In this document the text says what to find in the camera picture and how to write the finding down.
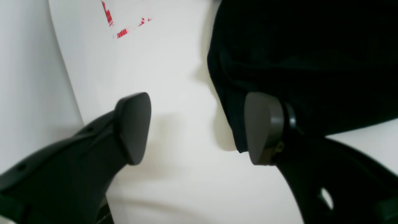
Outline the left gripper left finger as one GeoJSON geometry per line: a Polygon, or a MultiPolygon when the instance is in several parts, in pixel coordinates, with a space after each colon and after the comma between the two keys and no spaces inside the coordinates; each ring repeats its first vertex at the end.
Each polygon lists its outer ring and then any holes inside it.
{"type": "Polygon", "coordinates": [[[17,224],[94,224],[117,173],[142,161],[150,120],[149,95],[136,93],[21,160],[1,174],[1,216],[17,224]]]}

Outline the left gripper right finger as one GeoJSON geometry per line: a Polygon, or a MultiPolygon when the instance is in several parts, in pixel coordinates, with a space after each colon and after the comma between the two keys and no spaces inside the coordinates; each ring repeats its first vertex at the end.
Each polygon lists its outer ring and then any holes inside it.
{"type": "Polygon", "coordinates": [[[397,176],[358,150],[305,135],[294,109],[261,92],[246,95],[248,152],[276,166],[306,224],[396,224],[397,176]]]}

